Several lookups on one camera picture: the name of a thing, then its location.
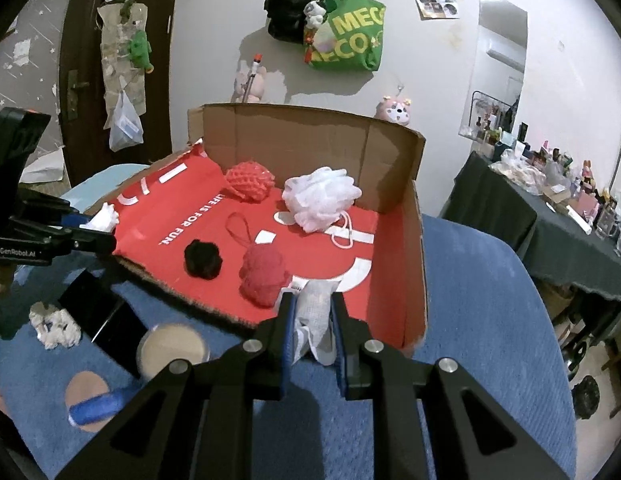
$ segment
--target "dark green tablecloth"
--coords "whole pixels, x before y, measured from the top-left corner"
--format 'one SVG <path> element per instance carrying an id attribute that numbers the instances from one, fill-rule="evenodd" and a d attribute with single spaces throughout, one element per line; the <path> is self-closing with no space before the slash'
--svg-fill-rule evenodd
<path id="1" fill-rule="evenodd" d="M 531 276 L 621 300 L 621 258 L 613 243 L 585 234 L 540 197 L 492 171 L 475 152 L 455 179 L 444 218 L 505 241 Z"/>

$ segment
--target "blue tube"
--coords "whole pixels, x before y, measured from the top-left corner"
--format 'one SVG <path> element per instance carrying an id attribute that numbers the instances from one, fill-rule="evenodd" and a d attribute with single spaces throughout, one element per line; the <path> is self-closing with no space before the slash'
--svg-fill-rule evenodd
<path id="1" fill-rule="evenodd" d="M 138 386 L 128 386 L 83 400 L 70 407 L 68 421 L 73 426 L 85 426 L 110 418 L 119 413 L 139 390 Z"/>

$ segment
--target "blue tablecloth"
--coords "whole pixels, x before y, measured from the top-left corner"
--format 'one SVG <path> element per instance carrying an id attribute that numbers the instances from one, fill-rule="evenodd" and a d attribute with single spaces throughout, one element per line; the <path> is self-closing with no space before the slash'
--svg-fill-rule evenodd
<path id="1" fill-rule="evenodd" d="M 491 236 L 424 217 L 429 327 L 414 357 L 459 361 L 573 478 L 575 418 L 551 322 L 522 263 Z M 0 391 L 15 425 L 43 471 L 53 478 L 92 434 L 66 421 L 64 392 L 82 370 L 111 388 L 130 375 L 87 338 L 76 348 L 46 351 L 28 324 L 36 301 L 54 303 L 88 268 L 107 272 L 148 326 L 185 322 L 220 355 L 239 337 L 181 312 L 180 302 L 139 280 L 122 280 L 94 257 L 72 254 L 51 267 L 22 268 L 9 298 L 0 301 Z M 345 402 L 335 374 L 310 361 L 292 369 L 282 402 L 258 402 L 254 418 L 254 478 L 372 479 L 370 402 Z"/>

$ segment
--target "pink plush toy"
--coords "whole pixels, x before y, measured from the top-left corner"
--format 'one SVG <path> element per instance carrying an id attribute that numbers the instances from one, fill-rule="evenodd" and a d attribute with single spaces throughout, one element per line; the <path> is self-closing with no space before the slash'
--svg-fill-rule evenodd
<path id="1" fill-rule="evenodd" d="M 397 123 L 402 126 L 408 126 L 411 121 L 411 114 L 409 113 L 411 108 L 411 100 L 385 96 L 381 103 L 377 105 L 376 119 L 382 121 L 388 121 L 389 123 Z"/>
<path id="2" fill-rule="evenodd" d="M 244 92 L 246 91 L 246 82 L 248 75 L 243 72 L 238 72 L 235 78 L 235 102 L 241 103 Z M 258 103 L 264 97 L 264 90 L 266 89 L 266 69 L 261 66 L 257 69 L 253 84 L 250 87 L 250 94 L 248 94 L 247 103 Z"/>

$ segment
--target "human hand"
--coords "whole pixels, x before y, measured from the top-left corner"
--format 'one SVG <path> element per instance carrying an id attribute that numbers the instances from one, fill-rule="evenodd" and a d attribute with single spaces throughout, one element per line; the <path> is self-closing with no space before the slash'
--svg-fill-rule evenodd
<path id="1" fill-rule="evenodd" d="M 0 265 L 0 296 L 10 290 L 10 285 L 15 277 L 15 269 L 17 266 L 14 264 Z"/>

